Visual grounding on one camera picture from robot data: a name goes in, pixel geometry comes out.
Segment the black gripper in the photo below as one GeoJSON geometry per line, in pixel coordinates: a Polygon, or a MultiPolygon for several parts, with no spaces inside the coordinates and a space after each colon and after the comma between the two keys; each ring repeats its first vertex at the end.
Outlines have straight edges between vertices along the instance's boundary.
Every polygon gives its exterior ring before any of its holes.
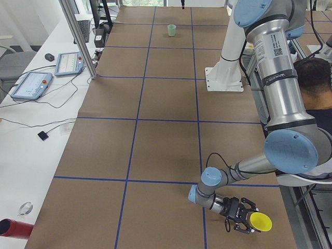
{"type": "Polygon", "coordinates": [[[234,230],[241,233],[254,233],[261,231],[254,228],[247,222],[248,212],[258,212],[259,209],[251,200],[243,197],[239,200],[236,197],[223,198],[222,216],[235,222],[234,230]]]}

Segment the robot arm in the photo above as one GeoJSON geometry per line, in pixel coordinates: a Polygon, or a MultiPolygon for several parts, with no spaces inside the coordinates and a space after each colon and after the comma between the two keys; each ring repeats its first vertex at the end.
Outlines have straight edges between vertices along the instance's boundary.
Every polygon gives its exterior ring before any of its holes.
{"type": "Polygon", "coordinates": [[[304,29],[305,1],[237,1],[233,22],[254,46],[270,121],[262,154],[225,169],[207,167],[188,199],[225,217],[225,227],[244,234],[269,231],[271,219],[246,198],[227,198],[216,189],[279,170],[306,174],[331,159],[331,135],[316,124],[303,104],[288,41],[304,29]]]}

